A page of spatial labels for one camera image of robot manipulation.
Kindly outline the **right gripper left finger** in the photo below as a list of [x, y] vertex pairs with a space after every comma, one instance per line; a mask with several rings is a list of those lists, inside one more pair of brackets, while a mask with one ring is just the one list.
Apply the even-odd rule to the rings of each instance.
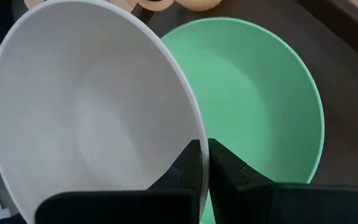
[[44, 200], [36, 223], [198, 223], [200, 142], [192, 140], [146, 190], [64, 192]]

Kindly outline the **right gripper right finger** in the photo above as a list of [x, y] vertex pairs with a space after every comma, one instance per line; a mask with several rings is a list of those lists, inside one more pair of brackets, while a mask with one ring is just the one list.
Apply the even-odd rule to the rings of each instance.
[[208, 144], [216, 223], [358, 224], [358, 188], [274, 182], [216, 139]]

